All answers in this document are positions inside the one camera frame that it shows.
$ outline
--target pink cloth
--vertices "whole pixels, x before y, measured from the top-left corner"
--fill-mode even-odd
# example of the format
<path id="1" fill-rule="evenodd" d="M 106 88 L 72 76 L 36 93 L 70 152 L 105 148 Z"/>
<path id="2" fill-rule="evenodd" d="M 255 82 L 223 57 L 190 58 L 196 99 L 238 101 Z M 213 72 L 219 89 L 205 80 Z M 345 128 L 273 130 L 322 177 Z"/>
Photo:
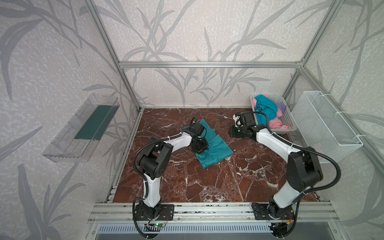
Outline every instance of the pink cloth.
<path id="1" fill-rule="evenodd" d="M 277 116 L 278 117 L 281 117 L 282 115 L 283 115 L 283 112 L 281 111 L 281 109 L 279 108 L 278 110 L 277 110 Z"/>
<path id="2" fill-rule="evenodd" d="M 290 129 L 289 126 L 284 125 L 278 118 L 275 118 L 269 121 L 269 127 L 277 128 L 277 129 Z"/>
<path id="3" fill-rule="evenodd" d="M 252 104 L 253 104 L 253 107 L 256 107 L 256 104 L 257 104 L 257 100 L 256 99 L 252 99 Z M 278 117 L 281 117 L 283 115 L 283 112 L 281 111 L 281 109 L 279 108 L 277 110 L 277 116 Z M 289 126 L 287 125 L 284 125 L 280 119 L 278 118 L 275 118 L 275 119 L 272 119 L 269 121 L 269 127 L 270 128 L 275 128 L 275 129 L 290 129 Z"/>

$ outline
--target pile of clothes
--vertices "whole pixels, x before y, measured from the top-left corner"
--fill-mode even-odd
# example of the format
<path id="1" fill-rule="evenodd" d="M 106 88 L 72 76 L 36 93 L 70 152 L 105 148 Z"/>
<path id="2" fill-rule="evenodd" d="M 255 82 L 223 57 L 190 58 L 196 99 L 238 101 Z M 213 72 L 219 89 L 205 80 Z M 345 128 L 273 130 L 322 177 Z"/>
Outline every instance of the pile of clothes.
<path id="1" fill-rule="evenodd" d="M 286 106 L 280 103 L 274 103 L 268 99 L 267 95 L 258 95 L 252 100 L 255 111 L 263 112 L 268 116 L 269 127 L 277 129 L 289 129 L 289 126 L 284 125 L 280 117 L 285 113 Z M 266 125 L 266 118 L 262 114 L 256 114 L 258 124 Z"/>

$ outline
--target transparent plastic bin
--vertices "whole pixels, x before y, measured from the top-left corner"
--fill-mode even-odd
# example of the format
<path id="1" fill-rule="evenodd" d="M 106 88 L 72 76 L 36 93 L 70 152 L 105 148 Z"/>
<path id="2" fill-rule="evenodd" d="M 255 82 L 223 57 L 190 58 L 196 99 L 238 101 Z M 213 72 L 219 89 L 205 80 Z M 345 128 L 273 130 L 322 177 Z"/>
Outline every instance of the transparent plastic bin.
<path id="1" fill-rule="evenodd" d="M 255 111 L 255 107 L 253 106 L 253 103 L 252 103 L 252 100 L 260 95 L 260 94 L 265 94 L 265 93 L 254 93 L 252 94 L 249 98 L 251 100 L 251 106 L 252 106 L 252 111 Z M 280 117 L 280 120 L 281 122 L 286 125 L 286 126 L 289 126 L 290 128 L 289 129 L 278 129 L 278 128 L 271 128 L 271 130 L 277 134 L 286 134 L 288 132 L 291 132 L 291 131 L 295 131 L 297 130 L 297 125 L 295 123 L 295 121 L 293 120 L 293 117 L 292 117 L 292 114 L 291 114 L 291 111 L 289 110 L 288 108 L 288 105 L 285 101 L 285 99 L 282 97 L 282 96 L 278 96 L 278 95 L 273 95 L 273 94 L 268 94 L 268 99 L 272 100 L 274 103 L 280 103 L 282 105 L 286 105 L 286 109 L 285 109 L 285 113 Z M 256 121 L 256 124 L 257 124 L 257 118 L 256 118 L 256 114 L 253 115 L 254 118 L 255 118 L 255 121 Z"/>
<path id="2" fill-rule="evenodd" d="M 44 150 L 43 156 L 53 162 L 88 162 L 120 106 L 117 99 L 91 94 Z M 110 107 L 104 107 L 99 117 L 94 115 L 97 121 L 93 121 L 94 118 L 90 117 L 99 106 Z"/>
<path id="3" fill-rule="evenodd" d="M 363 145 L 340 112 L 320 91 L 304 91 L 292 115 L 308 146 L 335 161 Z"/>

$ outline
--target mesh bin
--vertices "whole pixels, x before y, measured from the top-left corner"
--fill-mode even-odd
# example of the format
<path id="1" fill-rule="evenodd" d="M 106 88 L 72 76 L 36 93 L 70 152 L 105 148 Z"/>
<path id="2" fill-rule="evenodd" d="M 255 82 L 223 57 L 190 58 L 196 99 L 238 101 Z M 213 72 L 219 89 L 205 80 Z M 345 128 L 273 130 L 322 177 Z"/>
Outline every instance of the mesh bin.
<path id="1" fill-rule="evenodd" d="M 251 106 L 252 106 L 252 111 L 255 110 L 255 107 L 253 106 L 253 103 L 252 103 L 252 100 L 260 95 L 261 93 L 254 93 L 252 94 L 249 98 L 251 100 Z M 280 120 L 281 122 L 286 125 L 286 126 L 289 126 L 290 128 L 289 129 L 278 129 L 278 128 L 271 128 L 271 130 L 277 134 L 286 134 L 290 131 L 295 131 L 297 129 L 297 126 L 296 126 L 296 123 L 295 121 L 293 120 L 293 117 L 292 117 L 292 114 L 291 114 L 291 111 L 289 110 L 288 108 L 288 105 L 285 101 L 285 99 L 282 97 L 282 96 L 278 96 L 278 95 L 273 95 L 273 94 L 268 94 L 268 99 L 272 100 L 274 103 L 280 103 L 282 105 L 286 105 L 287 108 L 285 110 L 285 113 L 280 117 Z M 255 121 L 256 121 L 256 124 L 257 124 L 257 119 L 256 119 L 256 114 L 253 114 L 253 117 L 255 118 Z"/>
<path id="2" fill-rule="evenodd" d="M 362 146 L 360 138 L 320 91 L 304 91 L 292 110 L 308 146 L 339 161 Z"/>

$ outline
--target blue cloth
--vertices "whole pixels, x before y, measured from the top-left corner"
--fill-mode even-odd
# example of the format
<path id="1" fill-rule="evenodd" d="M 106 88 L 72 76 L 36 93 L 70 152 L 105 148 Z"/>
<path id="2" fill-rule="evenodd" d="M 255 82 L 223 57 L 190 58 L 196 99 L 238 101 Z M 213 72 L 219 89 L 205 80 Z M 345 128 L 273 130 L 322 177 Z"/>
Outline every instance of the blue cloth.
<path id="1" fill-rule="evenodd" d="M 210 128 L 204 119 L 200 121 L 200 124 L 207 130 L 205 139 L 208 142 L 208 150 L 205 150 L 203 154 L 196 154 L 196 157 L 203 168 L 218 163 L 233 154 L 233 151 L 229 148 L 228 144 L 224 142 L 220 135 L 216 135 L 215 130 Z"/>
<path id="2" fill-rule="evenodd" d="M 256 96 L 255 99 L 257 100 L 255 111 L 265 113 L 268 116 L 269 121 L 277 117 L 276 113 L 278 108 L 272 100 L 268 99 L 264 95 Z M 266 119 L 264 115 L 256 114 L 256 119 L 258 124 L 266 125 Z"/>

